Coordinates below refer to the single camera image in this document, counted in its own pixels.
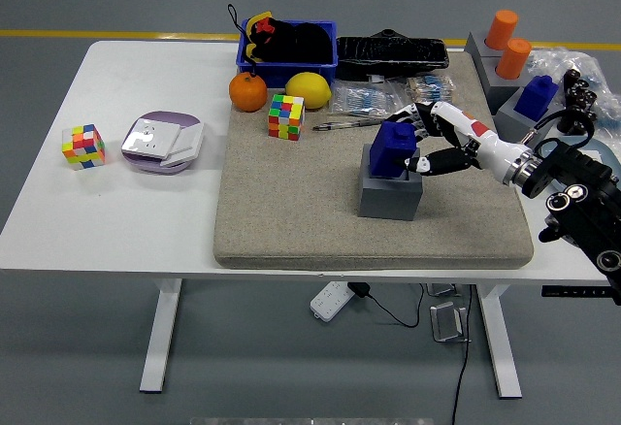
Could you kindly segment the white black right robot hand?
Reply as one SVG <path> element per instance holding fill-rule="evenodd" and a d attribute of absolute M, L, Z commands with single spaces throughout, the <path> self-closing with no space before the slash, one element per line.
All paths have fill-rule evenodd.
<path fill-rule="evenodd" d="M 487 125 L 448 102 L 412 103 L 387 119 L 411 124 L 418 141 L 443 137 L 450 143 L 449 148 L 397 162 L 422 176 L 445 175 L 474 166 L 490 171 L 503 184 L 516 183 L 530 155 L 526 146 L 501 140 Z"/>

